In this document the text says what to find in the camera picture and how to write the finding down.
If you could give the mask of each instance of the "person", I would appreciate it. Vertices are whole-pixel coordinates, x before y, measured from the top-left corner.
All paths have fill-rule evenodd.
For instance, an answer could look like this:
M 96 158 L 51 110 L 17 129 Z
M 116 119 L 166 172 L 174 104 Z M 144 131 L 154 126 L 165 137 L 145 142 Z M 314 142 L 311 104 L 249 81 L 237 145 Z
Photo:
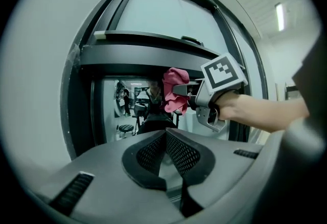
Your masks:
M 165 112 L 162 107 L 162 85 L 158 81 L 148 81 L 149 88 L 146 95 L 149 98 L 147 113 L 144 117 L 144 124 L 139 128 L 137 134 L 155 130 L 176 128 L 170 113 Z
M 124 95 L 123 95 L 123 98 L 124 98 L 124 102 L 125 102 L 125 116 L 131 116 L 131 112 L 129 110 L 129 91 L 128 89 L 124 89 Z
M 220 95 L 215 104 L 220 120 L 233 120 L 267 132 L 286 129 L 293 120 L 309 116 L 303 98 L 270 101 L 230 91 Z

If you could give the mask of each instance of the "black grille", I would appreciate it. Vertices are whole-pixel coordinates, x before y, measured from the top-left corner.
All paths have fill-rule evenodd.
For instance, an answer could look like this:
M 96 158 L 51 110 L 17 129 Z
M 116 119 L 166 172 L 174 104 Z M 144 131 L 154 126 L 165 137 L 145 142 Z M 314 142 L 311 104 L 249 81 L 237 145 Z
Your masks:
M 50 206 L 64 215 L 70 215 L 93 178 L 94 177 L 89 174 L 78 174 L 77 177 L 50 203 Z
M 237 149 L 234 151 L 234 154 L 240 155 L 240 156 L 245 156 L 250 159 L 256 159 L 256 157 L 259 155 L 259 153 L 256 152 L 251 152 L 243 149 Z
M 165 155 L 166 142 L 164 136 L 157 138 L 136 154 L 137 162 L 146 170 L 159 175 L 160 164 Z
M 200 153 L 166 132 L 167 153 L 181 176 L 192 169 L 200 160 Z

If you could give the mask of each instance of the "vent slot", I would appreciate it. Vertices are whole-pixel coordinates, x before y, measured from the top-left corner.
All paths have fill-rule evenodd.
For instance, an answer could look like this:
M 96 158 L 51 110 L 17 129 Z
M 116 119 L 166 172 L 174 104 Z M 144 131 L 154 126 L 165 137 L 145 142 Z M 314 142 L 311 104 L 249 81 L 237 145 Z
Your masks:
M 234 154 L 236 155 L 240 155 L 240 156 L 244 156 L 250 159 L 256 159 L 256 157 L 259 155 L 259 153 L 256 152 L 251 152 L 251 151 L 247 151 L 247 150 L 243 150 L 243 149 L 237 149 L 234 151 Z
M 60 213 L 69 216 L 93 178 L 93 175 L 79 173 L 73 181 L 50 202 L 50 206 Z

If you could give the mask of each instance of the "black window frame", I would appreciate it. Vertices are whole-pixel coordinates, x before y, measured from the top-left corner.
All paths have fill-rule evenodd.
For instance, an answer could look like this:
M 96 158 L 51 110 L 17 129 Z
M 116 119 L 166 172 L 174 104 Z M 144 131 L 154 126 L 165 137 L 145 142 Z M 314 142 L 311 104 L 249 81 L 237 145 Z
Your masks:
M 129 0 L 101 0 L 84 22 L 69 53 L 70 55 L 68 56 L 62 78 L 61 121 L 68 152 L 72 159 L 95 145 L 105 143 L 105 137 L 103 136 L 104 130 L 95 129 L 96 125 L 103 126 L 103 122 L 98 121 L 101 119 L 101 116 L 95 114 L 101 110 L 99 105 L 101 105 L 102 102 L 98 99 L 100 93 L 95 90 L 95 88 L 101 88 L 101 79 L 112 75 L 145 76 L 145 73 L 149 70 L 148 68 L 151 68 L 151 65 L 142 66 L 135 63 L 122 63 L 121 59 L 119 59 L 121 56 L 116 56 L 116 63 L 103 63 L 101 58 L 105 58 L 109 51 L 112 51 L 112 49 L 118 49 L 119 47 L 126 49 L 124 46 L 130 46 L 142 50 L 149 50 L 149 48 L 152 48 L 153 52 L 155 52 L 155 49 L 167 50 L 167 52 L 175 51 L 189 54 L 191 59 L 192 57 L 200 57 L 202 59 L 207 59 L 208 61 L 219 56 L 218 53 L 206 49 L 201 45 L 178 38 L 145 32 L 116 31 L 115 29 L 128 1 Z M 223 16 L 221 9 L 223 9 L 224 12 L 228 12 L 228 16 L 232 16 L 231 18 L 235 20 L 240 29 L 244 32 L 243 35 L 251 41 L 250 46 L 257 59 L 262 79 L 263 96 L 264 98 L 268 98 L 267 82 L 261 59 L 252 37 L 244 26 L 218 0 L 191 1 L 210 10 L 223 34 L 228 51 L 240 64 L 245 76 L 248 78 L 242 51 L 240 50 L 237 40 L 235 39 L 228 22 Z M 106 36 L 110 36 L 110 40 L 96 40 L 94 37 L 95 31 L 106 31 Z M 74 57 L 72 59 L 70 57 L 74 52 L 78 52 L 78 54 L 73 54 Z M 165 68 L 167 68 L 165 65 L 161 65 L 161 67 L 156 66 L 156 69 L 159 71 L 162 71 Z M 186 70 L 189 72 L 192 79 L 203 78 L 203 74 L 198 68 L 190 68 Z M 82 86 L 74 87 L 71 83 L 72 81 L 77 81 L 77 83 Z M 240 93 L 250 95 L 250 87 L 243 87 L 240 90 Z M 74 96 L 81 96 L 80 101 L 83 101 L 83 103 L 79 103 L 78 111 L 73 110 L 73 108 L 78 105 L 72 99 Z M 86 117 L 88 117 L 88 126 L 82 127 L 84 134 L 83 138 L 80 138 L 81 127 L 78 127 L 77 125 L 80 125 L 81 119 L 85 120 Z M 249 129 L 249 127 L 243 124 L 231 121 L 229 140 L 247 142 Z

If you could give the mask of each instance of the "hand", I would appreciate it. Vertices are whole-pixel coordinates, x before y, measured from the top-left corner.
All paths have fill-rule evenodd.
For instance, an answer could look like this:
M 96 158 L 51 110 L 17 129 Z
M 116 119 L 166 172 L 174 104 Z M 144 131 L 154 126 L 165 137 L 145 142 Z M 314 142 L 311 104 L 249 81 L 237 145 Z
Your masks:
M 224 93 L 221 97 L 218 97 L 215 104 L 219 107 L 219 119 L 231 120 L 235 117 L 237 100 L 240 95 L 230 91 Z

